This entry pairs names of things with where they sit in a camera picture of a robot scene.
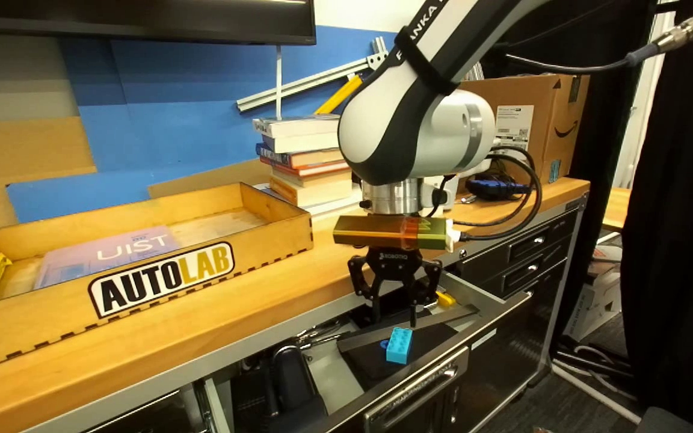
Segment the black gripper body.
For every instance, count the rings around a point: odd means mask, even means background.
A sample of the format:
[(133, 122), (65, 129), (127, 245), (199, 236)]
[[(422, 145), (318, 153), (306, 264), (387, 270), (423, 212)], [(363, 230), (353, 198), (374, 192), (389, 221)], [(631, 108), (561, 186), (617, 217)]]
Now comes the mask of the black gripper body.
[(399, 247), (371, 247), (367, 255), (353, 255), (346, 270), (359, 295), (377, 301), (385, 281), (399, 281), (412, 304), (432, 304), (444, 274), (441, 263)]

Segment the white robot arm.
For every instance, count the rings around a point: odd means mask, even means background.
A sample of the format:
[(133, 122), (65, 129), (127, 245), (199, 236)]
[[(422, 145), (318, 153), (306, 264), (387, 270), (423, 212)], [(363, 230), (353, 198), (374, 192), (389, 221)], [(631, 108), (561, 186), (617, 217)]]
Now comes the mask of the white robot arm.
[(392, 188), (450, 180), (493, 146), (493, 113), (462, 91), (468, 69), (546, 0), (427, 0), (394, 37), (387, 61), (346, 102), (338, 138), (349, 168), (369, 186), (371, 214), (416, 221), (418, 204), (392, 209)]

